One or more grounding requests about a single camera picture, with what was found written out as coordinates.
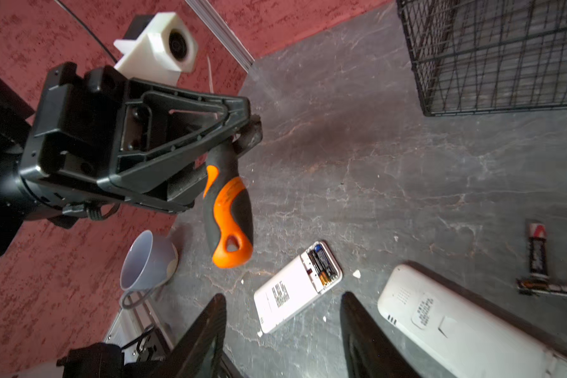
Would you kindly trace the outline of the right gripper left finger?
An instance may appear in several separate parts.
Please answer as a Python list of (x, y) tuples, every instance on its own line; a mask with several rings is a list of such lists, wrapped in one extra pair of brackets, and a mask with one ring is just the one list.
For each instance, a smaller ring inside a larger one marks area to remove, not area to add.
[(151, 377), (217, 377), (226, 321), (225, 296), (216, 294)]

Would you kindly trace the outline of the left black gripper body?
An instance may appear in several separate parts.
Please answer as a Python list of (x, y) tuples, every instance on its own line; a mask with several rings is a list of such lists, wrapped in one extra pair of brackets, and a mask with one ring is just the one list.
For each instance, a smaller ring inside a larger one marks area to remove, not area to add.
[(113, 66), (77, 73), (66, 62), (46, 77), (36, 119), (18, 161), (18, 205), (63, 208), (68, 203), (105, 201), (132, 205), (133, 197), (103, 189), (118, 117), (132, 96), (132, 78)]

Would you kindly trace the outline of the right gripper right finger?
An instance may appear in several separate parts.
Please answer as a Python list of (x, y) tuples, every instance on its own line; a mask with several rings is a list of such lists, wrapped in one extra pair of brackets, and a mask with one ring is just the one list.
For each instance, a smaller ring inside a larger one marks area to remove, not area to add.
[(342, 295), (340, 321), (349, 377), (418, 377), (356, 296)]

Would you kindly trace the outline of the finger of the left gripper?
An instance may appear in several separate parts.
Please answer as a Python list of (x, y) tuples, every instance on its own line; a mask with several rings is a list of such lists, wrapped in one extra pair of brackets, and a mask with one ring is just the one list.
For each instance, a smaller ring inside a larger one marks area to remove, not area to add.
[(113, 149), (97, 179), (106, 192), (146, 194), (250, 122), (244, 97), (173, 87), (127, 87)]

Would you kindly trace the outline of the white air conditioner remote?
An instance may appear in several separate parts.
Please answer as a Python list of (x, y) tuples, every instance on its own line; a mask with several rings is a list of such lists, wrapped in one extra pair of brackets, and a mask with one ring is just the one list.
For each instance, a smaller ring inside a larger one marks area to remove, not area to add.
[[(317, 243), (324, 244), (339, 273), (339, 277), (325, 288), (308, 257), (308, 252)], [(313, 243), (255, 291), (255, 308), (261, 332), (268, 334), (276, 331), (342, 280), (343, 270), (328, 244), (323, 240)]]

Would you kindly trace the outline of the orange black screwdriver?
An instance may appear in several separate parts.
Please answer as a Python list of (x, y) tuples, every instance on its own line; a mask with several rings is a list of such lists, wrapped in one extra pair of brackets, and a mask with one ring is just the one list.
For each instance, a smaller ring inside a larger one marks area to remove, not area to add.
[(221, 269), (246, 264), (254, 251), (251, 201), (239, 175), (238, 154), (261, 140), (261, 118), (254, 115), (238, 140), (228, 138), (206, 156), (203, 219), (213, 263)]

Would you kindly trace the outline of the grey white remote control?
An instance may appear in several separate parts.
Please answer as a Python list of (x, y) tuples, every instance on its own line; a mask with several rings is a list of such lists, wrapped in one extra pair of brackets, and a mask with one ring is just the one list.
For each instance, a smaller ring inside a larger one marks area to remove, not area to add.
[(567, 377), (567, 357), (413, 267), (394, 268), (379, 313), (456, 377)]

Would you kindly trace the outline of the red black AAA battery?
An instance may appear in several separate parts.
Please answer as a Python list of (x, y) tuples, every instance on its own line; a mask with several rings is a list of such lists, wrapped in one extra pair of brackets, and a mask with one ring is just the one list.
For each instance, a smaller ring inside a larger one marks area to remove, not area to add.
[(538, 280), (548, 280), (547, 269), (547, 230), (544, 224), (529, 224), (529, 271)]

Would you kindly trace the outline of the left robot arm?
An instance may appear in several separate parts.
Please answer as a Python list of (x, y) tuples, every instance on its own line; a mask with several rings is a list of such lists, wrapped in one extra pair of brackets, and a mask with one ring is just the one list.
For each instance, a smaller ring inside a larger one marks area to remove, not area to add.
[(238, 159), (261, 139), (244, 97), (129, 79), (112, 66), (83, 76), (72, 62), (53, 68), (36, 109), (0, 78), (0, 257), (27, 221), (69, 229), (122, 204), (181, 214), (206, 187), (204, 154), (230, 145)]

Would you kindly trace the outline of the blue black batteries in remote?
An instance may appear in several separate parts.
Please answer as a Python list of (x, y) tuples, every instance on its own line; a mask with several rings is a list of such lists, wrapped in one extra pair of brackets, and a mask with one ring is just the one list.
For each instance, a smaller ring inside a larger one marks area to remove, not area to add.
[(339, 277), (338, 270), (329, 258), (324, 244), (317, 243), (312, 247), (308, 252), (308, 257), (313, 267), (317, 270), (318, 278), (324, 288), (332, 284)]

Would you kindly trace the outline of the grey bowl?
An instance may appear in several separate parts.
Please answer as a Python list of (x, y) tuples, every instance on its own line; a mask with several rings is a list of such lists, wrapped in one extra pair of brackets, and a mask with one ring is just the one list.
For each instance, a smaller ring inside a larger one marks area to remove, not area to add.
[(168, 237), (143, 231), (131, 245), (122, 266), (121, 309), (132, 310), (146, 302), (173, 277), (178, 263), (179, 252)]

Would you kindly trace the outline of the aluminium front rail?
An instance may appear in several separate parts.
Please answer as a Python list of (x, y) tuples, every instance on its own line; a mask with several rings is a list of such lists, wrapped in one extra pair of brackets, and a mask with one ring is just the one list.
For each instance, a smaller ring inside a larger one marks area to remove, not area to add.
[(122, 351), (124, 364), (163, 360), (174, 349), (170, 328), (152, 298), (133, 310), (119, 310), (103, 342), (128, 345)]

